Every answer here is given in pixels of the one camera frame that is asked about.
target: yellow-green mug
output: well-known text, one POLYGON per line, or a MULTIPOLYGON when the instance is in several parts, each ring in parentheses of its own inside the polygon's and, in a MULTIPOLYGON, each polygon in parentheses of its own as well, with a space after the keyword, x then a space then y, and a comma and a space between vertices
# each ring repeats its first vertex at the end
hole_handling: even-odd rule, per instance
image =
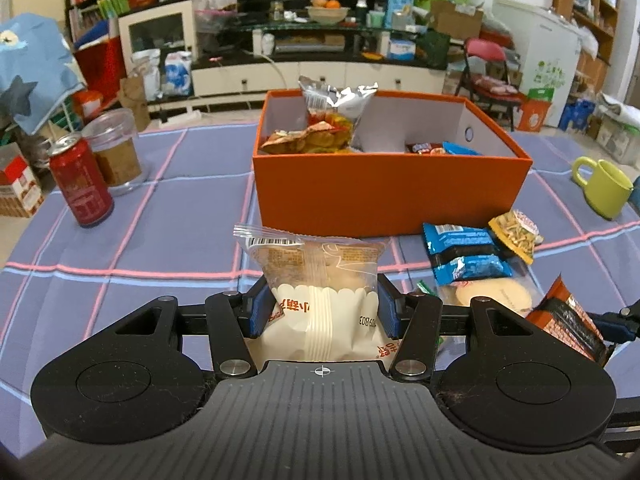
POLYGON ((622 170, 608 160, 595 161, 588 156, 579 156, 571 168, 572 179, 584 189, 587 204, 607 220, 613 220, 622 211, 634 185, 622 170), (578 170, 589 166, 593 174, 585 180, 578 170))

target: red can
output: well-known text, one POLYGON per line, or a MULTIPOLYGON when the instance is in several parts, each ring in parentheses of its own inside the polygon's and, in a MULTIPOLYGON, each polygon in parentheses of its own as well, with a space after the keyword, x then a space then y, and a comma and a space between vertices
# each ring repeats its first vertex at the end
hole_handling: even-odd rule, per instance
POLYGON ((47 150, 49 169, 69 209, 82 227, 93 227, 113 211, 113 198, 89 144, 70 134, 47 150))

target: tablecloth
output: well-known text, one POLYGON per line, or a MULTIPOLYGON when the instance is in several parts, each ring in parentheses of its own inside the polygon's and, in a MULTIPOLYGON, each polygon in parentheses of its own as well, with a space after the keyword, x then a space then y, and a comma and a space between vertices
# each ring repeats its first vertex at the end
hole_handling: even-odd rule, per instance
MULTIPOLYGON (((112 216, 92 229, 74 221, 54 191, 0 272, 0 440, 19 456, 44 439, 29 390, 57 355, 149 300, 170 294, 201 303, 223 290, 247 290, 257 264, 232 238, 236 222, 260 223, 252 173, 255 124, 145 134, 138 141, 149 181, 117 197, 112 216)), ((640 298, 640 218, 627 205, 606 221, 570 181, 582 150, 568 137, 514 134, 532 156, 516 200, 545 236, 532 266, 520 267, 540 294, 560 272, 587 311, 617 312, 640 298)), ((416 200, 429 188, 416 187, 416 200)), ((392 237, 380 260, 400 290, 433 285, 422 238, 392 237)), ((607 364, 619 397, 640 396, 640 342, 607 364)), ((210 368, 206 338, 184 352, 210 368)))

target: metal screw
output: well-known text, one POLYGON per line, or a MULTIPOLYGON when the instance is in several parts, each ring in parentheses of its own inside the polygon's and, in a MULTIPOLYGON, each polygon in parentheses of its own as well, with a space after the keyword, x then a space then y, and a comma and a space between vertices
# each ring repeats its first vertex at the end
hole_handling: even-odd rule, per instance
POLYGON ((408 377, 423 374, 427 371, 427 366, 417 359, 404 359, 396 365, 396 372, 408 377))
POLYGON ((236 376, 247 373, 251 365, 242 359, 227 359, 220 365, 220 371, 228 376, 236 376))

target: white drawer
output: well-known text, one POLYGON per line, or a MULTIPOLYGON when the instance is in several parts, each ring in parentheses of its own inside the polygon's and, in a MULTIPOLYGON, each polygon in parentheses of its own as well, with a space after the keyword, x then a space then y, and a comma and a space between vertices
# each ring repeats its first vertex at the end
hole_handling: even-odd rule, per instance
POLYGON ((385 90, 442 93, 446 72, 413 66, 395 66, 373 63, 347 63, 348 86, 377 82, 385 90))
POLYGON ((202 68, 193 71, 193 93, 196 96, 264 92, 298 85, 298 63, 271 63, 202 68))
POLYGON ((305 61, 300 63, 300 75, 306 75, 316 81, 342 88, 346 63, 305 61))

